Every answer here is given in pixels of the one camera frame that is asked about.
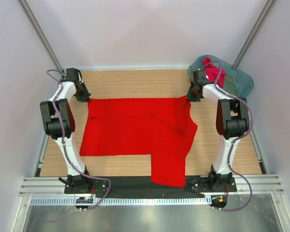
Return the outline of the red t shirt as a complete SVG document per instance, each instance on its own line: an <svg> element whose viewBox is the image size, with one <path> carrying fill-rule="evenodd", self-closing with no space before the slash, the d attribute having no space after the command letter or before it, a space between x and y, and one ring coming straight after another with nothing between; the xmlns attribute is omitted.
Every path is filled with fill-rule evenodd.
<svg viewBox="0 0 290 232"><path fill-rule="evenodd" d="M185 160L197 124L179 98L91 99L81 156L150 155L151 181L185 186Z"/></svg>

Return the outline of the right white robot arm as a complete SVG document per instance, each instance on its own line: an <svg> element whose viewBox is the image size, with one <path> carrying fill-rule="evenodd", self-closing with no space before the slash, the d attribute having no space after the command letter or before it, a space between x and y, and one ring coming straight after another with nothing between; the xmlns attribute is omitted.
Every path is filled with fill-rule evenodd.
<svg viewBox="0 0 290 232"><path fill-rule="evenodd" d="M199 102L202 98L210 100L217 107L216 131L220 135L220 144L216 160L207 177L192 177L188 186L192 192L201 193L226 191L234 184L232 169L236 148L240 140L250 132L252 123L249 120L249 108L246 98L238 98L223 89L214 81L210 81L205 71L193 72L194 81L187 93L191 102Z"/></svg>

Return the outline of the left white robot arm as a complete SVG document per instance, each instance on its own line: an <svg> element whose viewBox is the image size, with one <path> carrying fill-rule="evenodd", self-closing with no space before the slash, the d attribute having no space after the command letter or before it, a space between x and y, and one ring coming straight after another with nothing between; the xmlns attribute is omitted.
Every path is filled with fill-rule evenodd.
<svg viewBox="0 0 290 232"><path fill-rule="evenodd" d="M88 193L92 189L92 181L76 147L76 123L69 103L73 97L78 102L90 102L91 94L83 82L80 70L57 70L61 74L60 80L52 76L51 72L53 70L46 73L58 83L58 88L49 100L40 103L44 131L56 142L67 165L67 180L60 181L68 187L77 188L81 193Z"/></svg>

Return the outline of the magenta t shirt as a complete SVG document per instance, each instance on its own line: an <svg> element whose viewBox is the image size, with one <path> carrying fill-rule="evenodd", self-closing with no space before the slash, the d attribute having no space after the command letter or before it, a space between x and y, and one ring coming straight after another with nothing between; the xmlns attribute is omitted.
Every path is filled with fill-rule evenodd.
<svg viewBox="0 0 290 232"><path fill-rule="evenodd" d="M210 62L211 62L211 59L209 57L206 57L203 59L202 64L204 66ZM205 67L205 73L208 76L209 81L214 82L218 78L219 72L220 72L220 69L214 66L212 63ZM225 71L222 70L220 77L218 79L218 82L217 82L221 88L224 88L225 75L226 75Z"/></svg>

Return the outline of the teal plastic bin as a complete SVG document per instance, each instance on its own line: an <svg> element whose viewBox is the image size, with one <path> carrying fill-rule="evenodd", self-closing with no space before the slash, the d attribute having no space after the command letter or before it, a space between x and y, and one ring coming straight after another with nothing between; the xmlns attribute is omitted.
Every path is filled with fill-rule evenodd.
<svg viewBox="0 0 290 232"><path fill-rule="evenodd" d="M222 63L223 70L226 73L224 88L222 88L224 91L237 97L246 98L249 95L250 91L254 86L253 79L243 71L211 55L203 55L199 57L192 65L189 66L187 74L191 81L193 81L193 71L201 69L203 67L202 61L206 57L209 57L211 61L214 61L214 63L212 64L219 69L221 68L219 62Z"/></svg>

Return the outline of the aluminium front rail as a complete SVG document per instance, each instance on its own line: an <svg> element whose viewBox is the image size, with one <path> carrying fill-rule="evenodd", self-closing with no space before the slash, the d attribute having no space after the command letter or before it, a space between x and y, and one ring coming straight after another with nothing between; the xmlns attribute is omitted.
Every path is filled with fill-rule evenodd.
<svg viewBox="0 0 290 232"><path fill-rule="evenodd" d="M245 180L233 176L240 194L248 194L249 187ZM283 187L276 174L253 174L244 176L250 183L254 194L282 194ZM62 195L65 185L57 177L26 177L24 178L19 196L50 196Z"/></svg>

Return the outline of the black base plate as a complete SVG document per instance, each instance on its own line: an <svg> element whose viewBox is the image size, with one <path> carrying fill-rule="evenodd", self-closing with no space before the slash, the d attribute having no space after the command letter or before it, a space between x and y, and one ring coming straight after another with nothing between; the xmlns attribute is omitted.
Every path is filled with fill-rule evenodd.
<svg viewBox="0 0 290 232"><path fill-rule="evenodd" d="M112 176L108 198L115 199L188 199L200 198L205 193L235 193L235 179L228 183L214 183L208 176L186 176L185 187L176 188L152 183L149 176Z"/></svg>

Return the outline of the left aluminium corner post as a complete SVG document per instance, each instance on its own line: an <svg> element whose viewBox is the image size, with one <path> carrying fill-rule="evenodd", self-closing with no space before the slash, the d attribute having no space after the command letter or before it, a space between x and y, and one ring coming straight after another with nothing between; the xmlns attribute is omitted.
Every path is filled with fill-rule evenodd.
<svg viewBox="0 0 290 232"><path fill-rule="evenodd" d="M55 65L55 67L58 70L63 71L63 67L61 66L57 56L55 55L48 39L46 38L38 20L36 19L32 9L30 8L28 2L26 0L18 0L17 2L19 3L20 7L22 8L25 16L27 17L28 21L30 22L33 30L35 31L37 37L41 41L44 49L46 50L47 54L49 55L51 61Z"/></svg>

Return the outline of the aluminium corner post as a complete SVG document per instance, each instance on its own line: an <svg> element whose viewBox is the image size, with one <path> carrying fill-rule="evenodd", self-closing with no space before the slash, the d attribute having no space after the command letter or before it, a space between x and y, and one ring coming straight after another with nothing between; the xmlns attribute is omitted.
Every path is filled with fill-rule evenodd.
<svg viewBox="0 0 290 232"><path fill-rule="evenodd" d="M273 7L275 6L276 2L277 2L276 0L267 0L265 2L265 4L264 4L261 12L259 13L252 29L250 30L243 46L241 47L239 54L237 55L237 57L233 63L233 67L237 68L240 65L240 63L242 62L243 58L245 57L251 44L253 43L253 41L257 37L257 34L261 30L261 27L263 26L264 22L266 21L268 15L270 14Z"/></svg>
<svg viewBox="0 0 290 232"><path fill-rule="evenodd" d="M63 71L63 67L61 66L57 56L55 55L48 39L46 38L38 20L36 19L32 9L30 8L28 2L26 0L18 0L17 2L19 3L20 7L22 8L25 16L27 17L28 21L30 22L33 30L35 31L37 37L41 41L44 49L46 50L47 54L49 55L51 61L55 65L55 67L58 70Z"/></svg>

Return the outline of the right aluminium corner post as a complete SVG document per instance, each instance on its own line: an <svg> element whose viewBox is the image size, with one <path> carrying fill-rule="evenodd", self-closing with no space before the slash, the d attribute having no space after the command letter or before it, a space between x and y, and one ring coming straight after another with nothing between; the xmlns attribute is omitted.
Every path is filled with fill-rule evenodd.
<svg viewBox="0 0 290 232"><path fill-rule="evenodd" d="M261 12L259 13L252 29L250 30L243 46L241 47L239 54L237 55L237 57L233 63L233 67L237 68L240 65L240 63L242 62L243 58L245 57L251 44L253 43L253 41L257 37L257 34L261 30L261 27L263 26L264 22L266 21L268 15L270 14L273 7L275 6L276 2L277 2L276 0L267 0L265 2L265 4L264 4Z"/></svg>

